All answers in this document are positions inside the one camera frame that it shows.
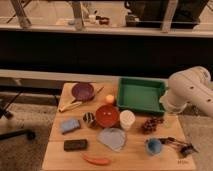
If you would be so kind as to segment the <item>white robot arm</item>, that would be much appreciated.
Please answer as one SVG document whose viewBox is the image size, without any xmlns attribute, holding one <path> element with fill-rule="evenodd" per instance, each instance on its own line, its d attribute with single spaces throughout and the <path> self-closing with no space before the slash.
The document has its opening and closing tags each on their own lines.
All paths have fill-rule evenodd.
<svg viewBox="0 0 213 171">
<path fill-rule="evenodd" d="M 168 79 L 168 89 L 159 102 L 168 113 L 181 113 L 190 102 L 207 116 L 213 118 L 213 90 L 209 88 L 210 72 L 201 66 L 173 73 Z"/>
</svg>

